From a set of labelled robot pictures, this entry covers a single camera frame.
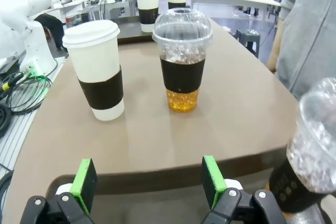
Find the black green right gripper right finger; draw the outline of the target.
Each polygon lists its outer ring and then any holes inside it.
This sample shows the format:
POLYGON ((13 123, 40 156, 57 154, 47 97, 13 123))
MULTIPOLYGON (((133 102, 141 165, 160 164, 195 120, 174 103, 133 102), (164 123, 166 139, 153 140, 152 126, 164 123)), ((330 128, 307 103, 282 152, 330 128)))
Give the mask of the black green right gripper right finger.
POLYGON ((215 158, 202 158, 202 185, 210 211, 202 223, 286 223, 273 193, 245 192, 239 181, 224 179, 215 158))

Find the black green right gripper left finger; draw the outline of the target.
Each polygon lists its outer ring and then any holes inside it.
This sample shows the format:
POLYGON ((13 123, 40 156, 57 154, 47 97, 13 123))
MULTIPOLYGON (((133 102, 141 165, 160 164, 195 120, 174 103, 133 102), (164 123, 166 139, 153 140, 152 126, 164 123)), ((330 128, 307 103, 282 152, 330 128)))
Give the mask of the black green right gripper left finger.
POLYGON ((98 176, 92 159, 83 159, 69 192, 28 199, 20 223, 93 223, 90 218, 98 176))

